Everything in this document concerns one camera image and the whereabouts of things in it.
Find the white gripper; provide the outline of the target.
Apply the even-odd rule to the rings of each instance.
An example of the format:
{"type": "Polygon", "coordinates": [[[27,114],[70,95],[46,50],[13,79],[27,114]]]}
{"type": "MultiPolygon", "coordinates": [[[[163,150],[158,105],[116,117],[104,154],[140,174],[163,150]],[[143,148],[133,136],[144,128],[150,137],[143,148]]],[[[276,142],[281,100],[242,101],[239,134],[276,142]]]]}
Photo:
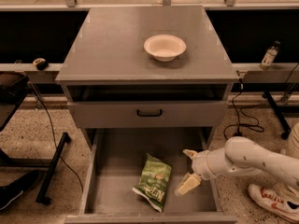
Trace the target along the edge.
{"type": "Polygon", "coordinates": [[[194,150],[184,149],[183,153],[192,160],[194,173],[187,173],[183,176],[175,190],[177,196],[185,195],[198,187],[201,184],[201,179],[213,179],[228,171],[229,162],[226,159],[224,148],[198,153],[194,150]]]}

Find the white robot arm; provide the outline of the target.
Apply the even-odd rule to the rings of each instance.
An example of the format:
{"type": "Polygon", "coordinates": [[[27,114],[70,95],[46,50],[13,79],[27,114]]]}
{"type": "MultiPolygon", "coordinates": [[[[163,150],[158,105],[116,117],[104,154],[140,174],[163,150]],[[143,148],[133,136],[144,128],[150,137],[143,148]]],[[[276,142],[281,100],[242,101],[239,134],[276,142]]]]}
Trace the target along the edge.
{"type": "Polygon", "coordinates": [[[195,189],[202,180],[219,175],[257,175],[261,171],[298,189],[298,159],[272,152],[242,136],[230,138],[219,149],[201,152],[184,149],[183,153],[192,160],[192,173],[187,173],[179,183],[177,196],[195,189]]]}

